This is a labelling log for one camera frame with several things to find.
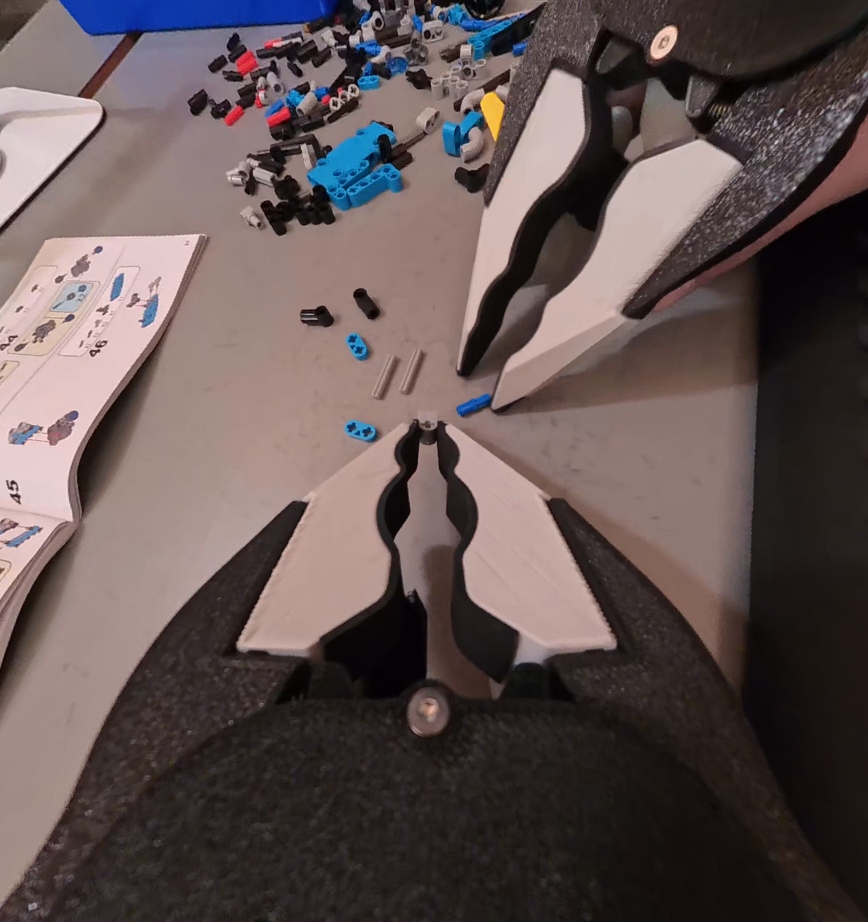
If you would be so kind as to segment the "grey desk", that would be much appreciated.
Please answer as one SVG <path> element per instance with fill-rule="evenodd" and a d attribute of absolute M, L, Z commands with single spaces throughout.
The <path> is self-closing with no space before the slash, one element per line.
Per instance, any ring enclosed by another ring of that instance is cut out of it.
<path fill-rule="evenodd" d="M 207 247 L 154 355 L 79 468 L 83 522 L 27 596 L 0 676 L 0 905 L 44 844 L 122 686 L 183 603 L 290 501 L 382 433 L 435 410 L 565 498 L 666 593 L 729 681 L 744 671 L 753 501 L 756 273 L 722 276 L 624 352 L 513 412 L 460 420 L 532 329 L 519 293 L 474 377 L 454 373 L 481 200 L 440 140 L 405 190 L 284 237 L 244 226 L 225 171 L 266 138 L 190 115 L 230 29 L 139 38 L 95 93 L 106 121 L 0 236 L 0 306 L 44 240 L 203 233 Z M 356 305 L 365 288 L 376 320 Z M 330 328 L 300 310 L 325 305 Z M 347 335 L 371 355 L 358 362 Z M 399 393 L 415 349 L 411 395 Z M 382 400 L 371 391 L 398 357 Z"/>

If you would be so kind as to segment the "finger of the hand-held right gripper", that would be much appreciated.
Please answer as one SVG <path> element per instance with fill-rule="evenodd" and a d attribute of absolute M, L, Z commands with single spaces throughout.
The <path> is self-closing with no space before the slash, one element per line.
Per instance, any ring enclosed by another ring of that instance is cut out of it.
<path fill-rule="evenodd" d="M 584 84 L 550 70 L 517 142 L 497 174 L 493 155 L 463 317 L 458 375 L 468 376 L 500 329 L 513 295 L 528 281 L 543 244 L 562 214 L 566 181 L 589 134 Z"/>
<path fill-rule="evenodd" d="M 604 207 L 587 262 L 546 302 L 531 340 L 505 364 L 491 409 L 506 409 L 572 363 L 625 342 L 638 324 L 625 314 L 628 303 L 741 167 L 701 139 L 633 163 Z"/>

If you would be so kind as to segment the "white folding stand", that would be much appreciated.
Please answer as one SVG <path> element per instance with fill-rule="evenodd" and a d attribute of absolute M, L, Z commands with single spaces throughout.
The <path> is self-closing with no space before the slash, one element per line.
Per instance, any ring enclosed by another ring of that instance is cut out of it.
<path fill-rule="evenodd" d="M 0 231 L 97 132 L 94 99 L 0 88 Z"/>

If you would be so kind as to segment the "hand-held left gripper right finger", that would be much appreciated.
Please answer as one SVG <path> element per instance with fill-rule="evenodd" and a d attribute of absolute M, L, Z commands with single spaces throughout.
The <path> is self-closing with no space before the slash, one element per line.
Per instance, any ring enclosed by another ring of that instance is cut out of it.
<path fill-rule="evenodd" d="M 553 500 L 451 424 L 438 426 L 438 463 L 460 539 L 451 629 L 463 655 L 504 683 L 521 664 L 614 651 L 615 633 Z"/>

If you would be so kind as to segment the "open instruction booklet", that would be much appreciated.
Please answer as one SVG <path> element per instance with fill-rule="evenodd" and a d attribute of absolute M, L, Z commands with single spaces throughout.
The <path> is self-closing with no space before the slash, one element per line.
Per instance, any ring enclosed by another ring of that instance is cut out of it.
<path fill-rule="evenodd" d="M 206 242 L 50 239 L 0 309 L 0 669 L 26 595 L 79 526 L 84 448 L 156 348 Z"/>

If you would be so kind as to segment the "person's right hand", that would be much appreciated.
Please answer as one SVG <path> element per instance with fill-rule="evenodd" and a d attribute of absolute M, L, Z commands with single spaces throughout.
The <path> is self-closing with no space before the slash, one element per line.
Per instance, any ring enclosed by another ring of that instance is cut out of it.
<path fill-rule="evenodd" d="M 866 190 L 868 190 L 868 119 L 857 132 L 854 145 L 841 163 L 832 170 L 832 173 L 809 196 L 809 199 L 797 207 L 793 214 L 738 254 L 723 260 L 696 279 L 684 283 L 675 291 L 663 296 L 652 308 L 652 313 L 658 314 L 679 302 L 697 288 L 713 282 L 718 276 L 748 262 L 770 243 L 773 243 L 812 215 L 846 199 L 855 197 Z"/>

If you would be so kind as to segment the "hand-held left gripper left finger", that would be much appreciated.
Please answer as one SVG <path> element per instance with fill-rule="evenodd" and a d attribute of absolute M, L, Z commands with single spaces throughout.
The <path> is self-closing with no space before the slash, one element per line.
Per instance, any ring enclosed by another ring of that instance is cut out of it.
<path fill-rule="evenodd" d="M 333 662 L 369 685 L 425 676 L 428 615 L 395 543 L 420 438 L 417 421 L 397 426 L 306 497 L 239 652 Z"/>

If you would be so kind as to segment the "blue storage bin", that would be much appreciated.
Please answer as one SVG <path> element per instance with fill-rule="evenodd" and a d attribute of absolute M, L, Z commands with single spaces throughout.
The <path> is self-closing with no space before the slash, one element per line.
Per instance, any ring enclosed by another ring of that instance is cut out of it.
<path fill-rule="evenodd" d="M 61 1 L 86 33 L 295 25 L 333 15 L 339 1 Z"/>

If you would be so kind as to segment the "pile of small building pieces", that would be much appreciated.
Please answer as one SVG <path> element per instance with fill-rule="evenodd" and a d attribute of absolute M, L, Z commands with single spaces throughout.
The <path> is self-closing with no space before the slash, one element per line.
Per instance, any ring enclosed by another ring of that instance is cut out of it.
<path fill-rule="evenodd" d="M 265 117 L 272 143 L 244 155 L 226 172 L 246 195 L 274 200 L 241 211 L 250 227 L 284 235 L 292 222 L 330 225 L 338 212 L 403 189 L 412 147 L 439 135 L 445 153 L 461 162 L 455 180 L 469 193 L 485 184 L 478 165 L 495 141 L 517 70 L 543 4 L 502 14 L 503 2 L 339 2 L 328 15 L 261 45 L 230 34 L 226 52 L 208 64 L 235 89 L 215 98 L 199 89 L 187 105 L 227 126 L 248 111 Z M 492 62 L 507 63 L 487 75 Z M 371 121 L 335 145 L 319 129 L 359 111 L 372 92 L 405 78 L 428 93 L 414 129 L 401 137 L 387 122 Z"/>

